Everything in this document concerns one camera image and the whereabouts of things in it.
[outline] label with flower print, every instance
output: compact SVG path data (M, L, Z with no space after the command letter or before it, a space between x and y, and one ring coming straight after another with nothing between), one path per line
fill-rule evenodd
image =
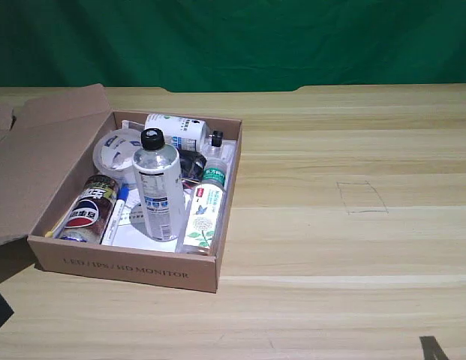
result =
M200 184L194 188L183 245L210 249L215 240L223 194L222 189L213 184Z

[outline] white lid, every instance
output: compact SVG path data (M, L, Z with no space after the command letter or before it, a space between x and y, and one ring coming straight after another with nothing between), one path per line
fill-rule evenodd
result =
M98 141L92 160L101 173L129 185L134 183L133 155L140 148L140 131L119 129Z

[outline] cardboard box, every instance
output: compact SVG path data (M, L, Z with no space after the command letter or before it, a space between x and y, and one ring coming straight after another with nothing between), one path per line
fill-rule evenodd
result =
M27 101L11 131L9 111L0 110L0 244L27 236L49 272L217 290L239 164L240 120L194 116L223 131L225 139L237 140L219 241L213 256L201 256L43 237L97 172L92 162L95 143L120 128L122 120L144 123L147 112L112 111L102 85Z

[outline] clear plastic bottle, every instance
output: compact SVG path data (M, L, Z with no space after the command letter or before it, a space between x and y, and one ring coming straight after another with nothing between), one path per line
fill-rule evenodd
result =
M203 181L193 189L181 252L213 255L218 243L224 207L227 164L219 158L221 141L212 142Z
M157 128L141 133L142 149L133 156L146 230L156 241L176 239L185 221L179 153L164 143Z

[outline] blue marker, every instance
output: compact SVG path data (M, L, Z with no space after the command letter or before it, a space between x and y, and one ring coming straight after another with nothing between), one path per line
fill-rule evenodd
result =
M119 190L118 199L114 205L113 213L110 217L110 222L107 224L106 231L104 232L102 245L112 245L116 231L118 231L119 220L121 219L122 211L126 205L126 199L128 198L129 188L125 185Z

